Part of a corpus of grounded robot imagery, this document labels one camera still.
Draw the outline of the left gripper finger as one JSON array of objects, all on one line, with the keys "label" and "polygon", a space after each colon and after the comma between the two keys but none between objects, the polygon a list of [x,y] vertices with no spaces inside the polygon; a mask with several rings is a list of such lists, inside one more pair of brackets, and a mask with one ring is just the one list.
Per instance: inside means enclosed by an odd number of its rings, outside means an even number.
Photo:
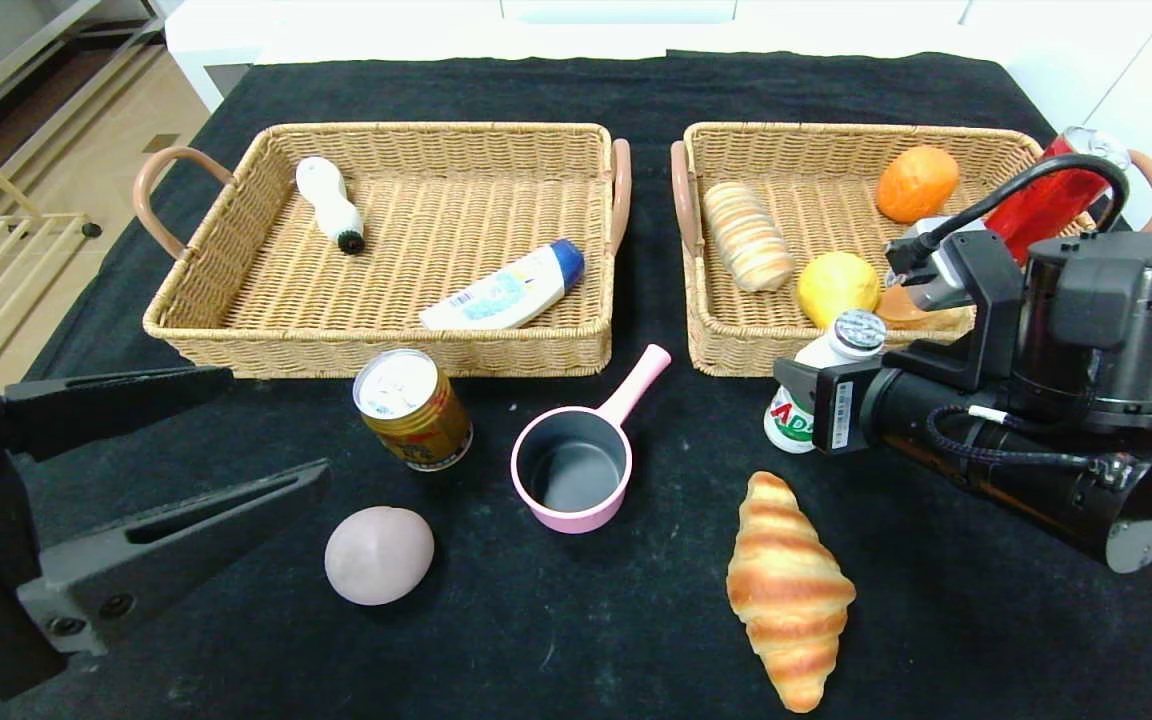
[{"label": "left gripper finger", "polygon": [[179,366],[13,384],[0,391],[0,447],[41,461],[206,404],[234,384],[223,366]]},{"label": "left gripper finger", "polygon": [[41,575],[18,588],[18,601],[60,653],[105,655],[291,525],[329,478],[329,461],[319,458],[56,544],[41,552]]}]

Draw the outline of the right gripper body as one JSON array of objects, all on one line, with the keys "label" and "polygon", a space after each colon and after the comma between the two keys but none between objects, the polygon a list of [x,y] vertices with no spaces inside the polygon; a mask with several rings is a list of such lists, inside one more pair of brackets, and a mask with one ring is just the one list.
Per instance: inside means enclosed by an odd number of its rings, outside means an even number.
[{"label": "right gripper body", "polygon": [[814,376],[814,447],[826,455],[888,448],[952,477],[952,458],[925,433],[931,410],[950,401],[945,384],[881,361],[823,367]]}]

